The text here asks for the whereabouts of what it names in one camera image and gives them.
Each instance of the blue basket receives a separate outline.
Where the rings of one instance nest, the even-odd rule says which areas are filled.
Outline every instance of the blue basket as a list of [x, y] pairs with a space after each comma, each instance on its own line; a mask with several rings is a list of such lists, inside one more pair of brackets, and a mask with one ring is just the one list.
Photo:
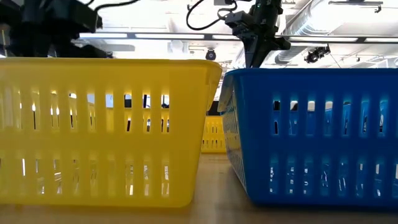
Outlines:
[[254, 203], [398, 207], [398, 72], [229, 72], [229, 160]]

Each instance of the plastic basket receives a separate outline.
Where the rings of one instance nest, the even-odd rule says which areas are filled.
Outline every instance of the plastic basket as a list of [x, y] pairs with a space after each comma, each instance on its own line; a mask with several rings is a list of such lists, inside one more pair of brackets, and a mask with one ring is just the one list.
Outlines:
[[228, 157], [260, 204], [398, 207], [396, 70], [229, 72]]
[[216, 63], [6, 58], [0, 74], [0, 203], [190, 203]]
[[203, 139], [201, 141], [201, 153], [226, 153], [223, 118], [221, 116], [206, 117]]

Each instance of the wooden table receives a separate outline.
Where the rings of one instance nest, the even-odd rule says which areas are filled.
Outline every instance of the wooden table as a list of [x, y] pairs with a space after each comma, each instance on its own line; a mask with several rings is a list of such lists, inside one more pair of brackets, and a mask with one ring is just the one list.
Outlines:
[[173, 210], [0, 205], [1, 224], [36, 223], [398, 223], [398, 214], [256, 208], [225, 155], [202, 155], [195, 198]]

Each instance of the yellow basket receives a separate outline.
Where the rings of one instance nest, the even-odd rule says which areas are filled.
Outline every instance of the yellow basket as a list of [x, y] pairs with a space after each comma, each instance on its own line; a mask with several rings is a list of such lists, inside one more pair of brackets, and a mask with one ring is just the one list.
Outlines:
[[201, 142], [201, 153], [226, 153], [223, 117], [207, 116]]
[[0, 203], [189, 204], [220, 75], [204, 60], [2, 59]]

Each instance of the black cable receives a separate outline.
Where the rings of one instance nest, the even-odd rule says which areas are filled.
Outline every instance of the black cable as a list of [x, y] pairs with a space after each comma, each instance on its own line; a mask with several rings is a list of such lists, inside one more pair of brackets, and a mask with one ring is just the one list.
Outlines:
[[85, 5], [86, 6], [89, 6], [89, 5], [91, 5], [91, 3], [93, 3], [95, 0], [91, 0], [91, 1], [89, 1], [88, 3], [86, 3]]
[[127, 5], [130, 5], [130, 4], [134, 4], [134, 3], [138, 2], [138, 1], [139, 0], [132, 0], [132, 1], [121, 2], [121, 3], [103, 4], [103, 5], [100, 5], [100, 6], [96, 7], [94, 9], [94, 11], [98, 12], [99, 10], [107, 8], [107, 7], [127, 6]]
[[191, 30], [199, 31], [199, 30], [207, 29], [207, 28], [211, 27], [212, 25], [216, 24], [217, 22], [219, 22], [219, 21], [221, 21], [221, 20], [225, 20], [225, 16], [220, 16], [220, 15], [219, 15], [219, 12], [221, 12], [221, 11], [232, 12], [232, 11], [234, 11], [234, 10], [236, 10], [236, 9], [238, 8], [238, 5], [236, 4], [236, 1], [233, 1], [234, 4], [235, 4], [235, 6], [234, 6], [233, 8], [231, 8], [231, 9], [222, 8], [222, 9], [219, 9], [219, 10], [218, 10], [218, 12], [217, 12], [218, 19], [216, 19], [215, 21], [211, 22], [210, 24], [208, 24], [207, 26], [204, 26], [204, 27], [199, 27], [199, 28], [192, 27], [192, 26], [189, 24], [189, 21], [188, 21], [188, 20], [189, 20], [189, 16], [190, 16], [190, 14], [192, 13], [192, 11], [194, 10], [194, 8], [196, 8], [196, 7], [197, 7], [200, 3], [202, 3], [203, 1], [204, 1], [204, 0], [199, 0], [199, 1], [196, 2], [191, 8], [188, 7], [188, 13], [187, 13], [187, 26], [188, 26]]

